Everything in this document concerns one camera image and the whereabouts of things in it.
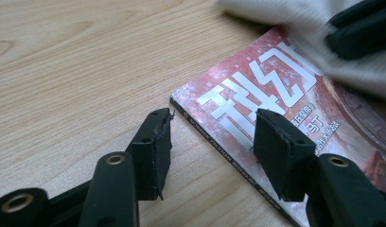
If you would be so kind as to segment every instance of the magazine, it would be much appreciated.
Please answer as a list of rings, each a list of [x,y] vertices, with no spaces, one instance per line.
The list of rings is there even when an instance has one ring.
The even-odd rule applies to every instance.
[[[253,153],[258,108],[284,115],[315,154],[354,161],[386,193],[386,103],[325,77],[279,27],[175,91],[171,103],[293,225],[306,202],[280,201]]]

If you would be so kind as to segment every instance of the table surface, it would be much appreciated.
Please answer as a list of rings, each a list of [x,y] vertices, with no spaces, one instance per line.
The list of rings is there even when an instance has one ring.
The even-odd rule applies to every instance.
[[[209,0],[0,1],[0,197],[91,179],[170,94],[266,28]],[[185,120],[141,226],[290,226]]]

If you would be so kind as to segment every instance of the metal grommet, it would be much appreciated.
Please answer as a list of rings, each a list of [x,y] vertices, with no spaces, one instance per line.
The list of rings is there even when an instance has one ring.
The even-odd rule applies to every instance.
[[[116,155],[113,155],[113,156],[107,158],[106,163],[109,165],[118,165],[118,164],[122,163],[124,160],[125,160],[124,156],[116,154]]]
[[[20,211],[23,208],[27,207],[29,204],[31,204],[33,200],[33,195],[29,193],[22,193],[10,198],[10,200],[5,202],[2,205],[1,210],[4,213],[13,213],[16,211]]]
[[[339,157],[329,157],[328,162],[334,166],[338,167],[348,167],[349,163]]]

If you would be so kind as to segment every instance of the black clamp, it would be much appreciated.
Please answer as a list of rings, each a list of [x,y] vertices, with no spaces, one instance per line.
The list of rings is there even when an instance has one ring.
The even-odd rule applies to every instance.
[[[0,198],[0,227],[139,226],[138,201],[163,198],[170,166],[169,108],[150,113],[126,151],[101,157],[93,179],[48,199],[41,188]]]
[[[365,0],[329,20],[325,40],[332,52],[354,60],[386,49],[386,0]]]
[[[340,155],[317,157],[316,145],[279,113],[258,110],[254,155],[284,201],[308,195],[311,227],[386,226],[386,194]]]

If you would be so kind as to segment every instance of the red magazine cover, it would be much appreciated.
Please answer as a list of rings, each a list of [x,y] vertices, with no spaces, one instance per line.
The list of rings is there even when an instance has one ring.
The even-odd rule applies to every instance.
[[[253,154],[258,108],[284,115],[316,143],[316,155],[351,159],[386,193],[386,102],[330,81],[278,27],[179,88],[170,100],[296,226],[308,226],[306,203],[280,201]]]

